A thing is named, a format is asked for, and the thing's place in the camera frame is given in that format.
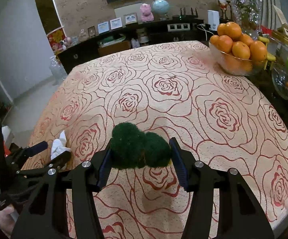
silver screw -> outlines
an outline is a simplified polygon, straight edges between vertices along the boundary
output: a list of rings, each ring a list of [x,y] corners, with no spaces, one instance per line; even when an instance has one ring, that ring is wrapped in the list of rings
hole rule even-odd
[[[237,174],[238,174],[238,171],[237,171],[237,169],[235,169],[235,168],[231,168],[231,169],[229,170],[229,172],[230,172],[232,175],[237,175]]]
[[[54,174],[55,174],[55,169],[54,169],[54,168],[50,169],[50,170],[48,171],[48,174],[49,174],[49,175],[54,175]]]
[[[203,167],[203,162],[201,162],[201,161],[196,161],[196,162],[195,162],[195,166],[198,167],[198,168],[202,168],[202,167]]]
[[[82,167],[84,167],[84,168],[87,168],[87,167],[89,167],[90,165],[91,165],[91,162],[90,162],[90,161],[85,161],[85,162],[82,163]]]

globe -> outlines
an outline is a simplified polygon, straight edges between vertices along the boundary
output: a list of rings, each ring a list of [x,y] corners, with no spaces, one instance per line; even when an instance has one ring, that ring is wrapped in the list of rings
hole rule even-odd
[[[153,11],[160,14],[165,15],[169,10],[169,3],[165,0],[155,0],[152,4]]]

picture frame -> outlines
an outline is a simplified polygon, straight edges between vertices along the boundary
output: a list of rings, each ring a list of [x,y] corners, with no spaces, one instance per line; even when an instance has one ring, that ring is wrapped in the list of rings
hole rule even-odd
[[[88,28],[88,34],[89,34],[89,37],[93,37],[96,35],[95,26]]]
[[[125,18],[125,25],[137,23],[137,13],[130,13],[124,15]]]
[[[103,23],[98,24],[97,29],[99,31],[99,34],[109,31],[110,30],[109,22],[103,22]]]
[[[121,17],[113,19],[113,20],[110,20],[110,24],[111,24],[111,29],[116,29],[116,28],[123,27]]]

floor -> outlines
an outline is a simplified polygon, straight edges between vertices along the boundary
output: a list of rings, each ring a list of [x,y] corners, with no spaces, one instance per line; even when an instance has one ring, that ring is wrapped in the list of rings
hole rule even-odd
[[[50,77],[14,100],[14,106],[3,121],[15,135],[13,142],[26,147],[35,124],[59,85]]]

crumpled white cloth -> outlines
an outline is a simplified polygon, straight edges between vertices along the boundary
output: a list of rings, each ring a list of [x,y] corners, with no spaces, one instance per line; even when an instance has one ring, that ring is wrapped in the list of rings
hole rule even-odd
[[[51,147],[51,160],[62,154],[64,151],[71,152],[71,148],[65,147],[67,138],[65,137],[64,130],[60,133],[59,139],[55,139]]]

